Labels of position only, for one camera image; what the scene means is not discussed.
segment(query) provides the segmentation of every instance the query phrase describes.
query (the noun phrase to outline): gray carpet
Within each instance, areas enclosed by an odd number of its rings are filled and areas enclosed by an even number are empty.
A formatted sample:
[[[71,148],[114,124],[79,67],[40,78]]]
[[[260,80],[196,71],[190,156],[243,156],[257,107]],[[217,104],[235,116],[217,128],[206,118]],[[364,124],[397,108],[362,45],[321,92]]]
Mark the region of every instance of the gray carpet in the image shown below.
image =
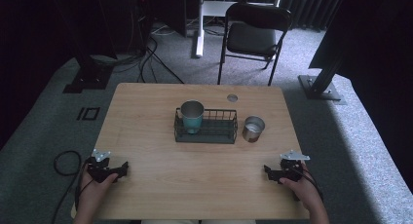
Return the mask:
[[[309,169],[321,186],[331,223],[413,223],[413,196],[398,173],[380,135],[355,94],[351,82],[336,76],[333,84],[346,105],[305,97],[298,75],[317,75],[308,66],[323,36],[311,30],[287,33],[273,81],[280,86]],[[222,38],[206,34],[204,56],[195,58],[196,32],[187,38],[160,30],[153,35],[156,55],[186,84],[216,84]],[[155,48],[153,41],[149,47]],[[266,86],[270,70],[262,62],[228,58],[222,84]],[[67,61],[55,74],[7,145],[0,151],[0,223],[50,223],[71,176],[54,170],[66,150],[86,159],[94,149],[117,84],[136,82],[136,64],[117,66],[106,90],[63,94],[78,64]],[[149,59],[145,82],[178,83],[159,62]],[[77,120],[82,108],[100,108],[97,119]],[[76,169],[77,159],[61,158],[58,167]],[[64,200],[56,223],[71,223],[73,195]],[[96,223],[128,223],[97,221]],[[263,220],[258,223],[308,223]]]

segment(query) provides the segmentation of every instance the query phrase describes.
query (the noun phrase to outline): cup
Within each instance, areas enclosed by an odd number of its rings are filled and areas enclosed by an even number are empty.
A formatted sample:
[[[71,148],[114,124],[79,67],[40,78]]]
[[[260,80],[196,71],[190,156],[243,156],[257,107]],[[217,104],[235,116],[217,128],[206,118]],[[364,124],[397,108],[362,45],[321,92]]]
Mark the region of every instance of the cup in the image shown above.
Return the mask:
[[[183,127],[188,133],[197,133],[203,122],[204,106],[198,100],[187,100],[181,105]]]
[[[253,143],[258,140],[261,132],[265,129],[264,121],[258,116],[249,116],[245,119],[243,138]]]

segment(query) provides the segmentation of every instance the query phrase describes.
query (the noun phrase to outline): wooden tabletop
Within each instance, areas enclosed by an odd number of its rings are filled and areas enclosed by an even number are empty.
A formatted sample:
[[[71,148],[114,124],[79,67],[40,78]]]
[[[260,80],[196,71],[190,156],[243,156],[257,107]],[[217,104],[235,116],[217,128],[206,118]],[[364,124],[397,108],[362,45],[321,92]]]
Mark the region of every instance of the wooden tabletop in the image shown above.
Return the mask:
[[[235,144],[175,142],[175,109],[188,99],[206,109],[237,110]],[[250,115],[266,125],[255,143],[242,136]],[[130,165],[128,176],[111,187],[101,219],[308,218],[291,191],[263,169],[280,169],[281,153],[300,152],[280,88],[120,84],[95,148],[111,151],[111,168]]]

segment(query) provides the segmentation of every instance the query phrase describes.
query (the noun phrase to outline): tray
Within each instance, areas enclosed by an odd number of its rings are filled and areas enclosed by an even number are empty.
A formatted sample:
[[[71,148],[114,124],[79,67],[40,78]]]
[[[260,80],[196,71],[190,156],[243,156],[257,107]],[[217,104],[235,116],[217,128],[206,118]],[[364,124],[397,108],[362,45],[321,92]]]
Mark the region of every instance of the tray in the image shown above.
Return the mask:
[[[237,138],[237,111],[228,109],[206,109],[197,133],[188,133],[183,127],[180,108],[176,108],[174,121],[176,142],[235,143]]]

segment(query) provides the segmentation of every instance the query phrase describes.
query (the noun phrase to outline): blue mug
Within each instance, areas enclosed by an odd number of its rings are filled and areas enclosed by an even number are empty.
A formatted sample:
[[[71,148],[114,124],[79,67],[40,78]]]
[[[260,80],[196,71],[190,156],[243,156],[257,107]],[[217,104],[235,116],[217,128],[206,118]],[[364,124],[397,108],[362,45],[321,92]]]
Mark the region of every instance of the blue mug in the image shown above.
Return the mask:
[[[200,130],[204,110],[198,100],[187,100],[181,105],[183,127],[188,133],[197,133]]]

